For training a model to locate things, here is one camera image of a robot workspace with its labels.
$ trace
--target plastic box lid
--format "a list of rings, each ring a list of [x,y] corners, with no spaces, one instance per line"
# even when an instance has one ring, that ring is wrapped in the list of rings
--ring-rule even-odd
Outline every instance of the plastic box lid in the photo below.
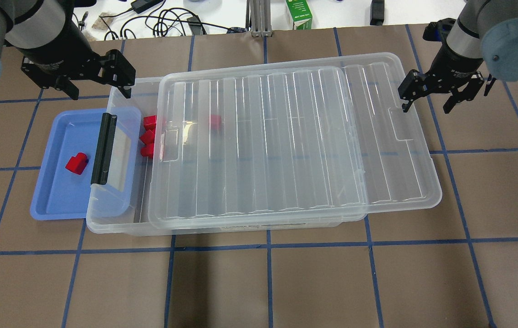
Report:
[[[344,222],[430,208],[441,188],[389,53],[175,73],[159,83],[149,221]]]

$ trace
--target plastic storage box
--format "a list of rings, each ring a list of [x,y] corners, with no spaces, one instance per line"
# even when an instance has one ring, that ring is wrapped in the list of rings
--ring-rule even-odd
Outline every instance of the plastic storage box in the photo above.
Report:
[[[415,110],[400,108],[403,78],[397,56],[381,53],[176,73],[159,93],[154,79],[138,80],[129,100],[113,90],[108,112],[157,107],[167,124],[154,159],[136,160],[135,205],[95,220],[104,200],[92,197],[88,227],[308,228],[433,207],[441,189]]]

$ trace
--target brown table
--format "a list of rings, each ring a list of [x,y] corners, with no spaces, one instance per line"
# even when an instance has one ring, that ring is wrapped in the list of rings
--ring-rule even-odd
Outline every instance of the brown table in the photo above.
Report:
[[[188,69],[388,51],[425,70],[423,26],[275,31],[92,43],[120,48],[139,77]],[[162,237],[96,235],[38,222],[30,202],[51,123],[102,108],[40,92],[4,50],[0,81],[0,327],[518,327],[518,83],[449,114],[416,102],[443,188],[431,210],[336,228]]]

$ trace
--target white background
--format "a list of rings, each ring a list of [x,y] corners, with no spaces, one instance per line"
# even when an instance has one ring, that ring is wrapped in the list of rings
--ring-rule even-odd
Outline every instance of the white background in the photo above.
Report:
[[[86,20],[88,32],[96,39],[102,40],[104,31],[92,29],[91,26],[101,12],[117,14],[130,8],[131,0],[121,2],[119,0],[98,0],[97,4],[90,8],[76,8],[75,13],[79,19],[88,11]],[[313,29],[326,29],[330,27],[367,26],[370,22],[371,0],[308,0],[313,13]],[[457,18],[465,5],[464,0],[385,0],[384,25],[417,24],[438,21],[447,17]],[[154,6],[141,15],[146,15],[159,5]],[[163,8],[184,7],[196,13],[205,23],[213,23],[226,27],[245,27],[246,0],[167,0]],[[119,33],[121,25],[135,12],[129,12],[117,17],[111,24],[111,28]],[[152,37],[152,33],[144,25],[145,19],[136,19],[127,27],[135,32],[137,37]],[[271,25],[274,30],[291,29],[286,17],[286,4],[284,0],[271,0]],[[190,34],[188,25],[185,29]],[[216,27],[205,27],[211,34],[225,33],[225,30]],[[179,35],[172,29],[169,35]]]

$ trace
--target blue plastic tray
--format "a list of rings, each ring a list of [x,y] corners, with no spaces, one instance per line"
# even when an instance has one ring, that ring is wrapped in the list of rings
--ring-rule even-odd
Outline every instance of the blue plastic tray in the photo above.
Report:
[[[69,110],[54,119],[30,205],[36,220],[84,218],[91,193],[92,164],[105,108]],[[65,166],[78,152],[88,156],[81,175]]]

